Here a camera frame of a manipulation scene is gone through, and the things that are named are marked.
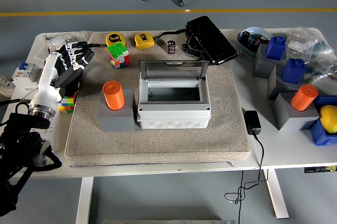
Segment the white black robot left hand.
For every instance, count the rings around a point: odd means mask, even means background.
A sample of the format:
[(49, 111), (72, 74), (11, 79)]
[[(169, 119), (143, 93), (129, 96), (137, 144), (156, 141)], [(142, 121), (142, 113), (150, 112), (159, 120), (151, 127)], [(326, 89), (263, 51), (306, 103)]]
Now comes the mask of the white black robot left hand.
[(80, 76), (94, 56), (93, 47), (99, 44), (69, 42), (53, 51), (45, 60), (38, 83), (38, 92), (29, 104), (29, 112), (54, 114), (63, 98), (60, 91), (71, 95), (77, 90)]

